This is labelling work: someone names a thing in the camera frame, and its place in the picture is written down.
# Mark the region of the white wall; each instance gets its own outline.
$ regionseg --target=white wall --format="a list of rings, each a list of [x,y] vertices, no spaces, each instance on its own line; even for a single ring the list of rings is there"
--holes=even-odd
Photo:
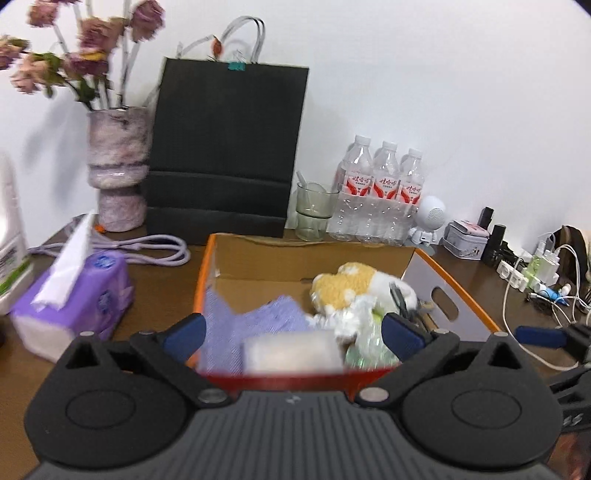
[[[121,3],[95,0],[95,11],[118,15]],[[402,153],[423,150],[426,193],[440,196],[454,218],[495,208],[515,248],[533,247],[539,233],[563,223],[591,229],[591,18],[574,1],[162,5],[167,28],[142,46],[131,102],[141,103],[178,41],[220,34],[238,15],[257,15],[268,27],[261,61],[310,67],[297,153],[308,179],[330,181],[359,133],[371,136],[374,148],[390,140]],[[52,32],[24,25],[27,6],[13,0],[0,14],[0,32],[31,38],[41,50]],[[61,17],[73,45],[72,12],[63,9]],[[66,90],[52,101],[27,97],[0,75],[0,145],[17,165],[27,234],[37,244],[94,205],[85,184],[85,112]]]

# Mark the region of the brown tabletop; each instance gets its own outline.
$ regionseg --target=brown tabletop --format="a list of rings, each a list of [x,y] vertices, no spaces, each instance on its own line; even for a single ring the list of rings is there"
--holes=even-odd
[[[141,231],[129,232],[128,238]],[[126,339],[143,329],[164,330],[190,313],[203,247],[191,247],[191,260],[182,267],[165,268],[151,265],[130,265],[129,275],[135,284],[135,303],[115,331],[115,339]],[[506,283],[493,269],[481,262],[459,260],[438,248],[435,260],[502,326],[502,298]],[[35,257],[40,274],[51,264],[47,257]],[[508,322],[518,325],[553,326],[552,319],[524,302],[524,295],[510,289]],[[0,348],[0,472],[4,480],[17,480],[37,464],[22,419],[27,405],[51,370],[53,364],[24,349],[14,329],[5,321],[7,342]],[[559,365],[572,360],[563,352],[541,351],[542,356]],[[540,368],[544,375],[548,369]]]

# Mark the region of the marbled vase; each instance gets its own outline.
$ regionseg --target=marbled vase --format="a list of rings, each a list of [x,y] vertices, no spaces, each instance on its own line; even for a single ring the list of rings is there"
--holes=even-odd
[[[144,107],[89,113],[88,183],[99,192],[99,223],[126,232],[144,223],[146,203],[138,184],[148,174],[150,113]]]

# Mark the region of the blue logo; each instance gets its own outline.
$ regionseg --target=blue logo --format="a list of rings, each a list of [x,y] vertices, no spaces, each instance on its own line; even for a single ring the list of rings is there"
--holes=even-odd
[[[101,255],[95,260],[95,267],[103,270],[111,268],[113,265],[115,265],[115,259],[107,255]]]
[[[111,310],[112,303],[113,302],[111,292],[107,290],[99,297],[99,301],[97,302],[96,307],[98,308],[99,312],[101,312],[103,315],[107,315]]]

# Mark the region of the cardboard box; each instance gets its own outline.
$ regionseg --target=cardboard box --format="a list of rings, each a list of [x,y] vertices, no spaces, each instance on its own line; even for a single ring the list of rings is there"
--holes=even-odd
[[[209,237],[199,272],[194,311],[202,312],[208,288],[215,289],[236,313],[246,313],[280,295],[289,295],[307,313],[315,313],[310,286],[320,273],[336,273],[346,262],[362,262],[403,278],[419,299],[435,302],[430,317],[434,325],[456,332],[464,340],[480,341],[499,330],[493,320],[454,279],[420,249],[386,245],[321,242],[237,236],[216,233]],[[350,390],[369,384],[387,370],[323,378],[323,388],[333,382]],[[291,389],[320,387],[309,379],[253,379],[210,377],[222,388]]]

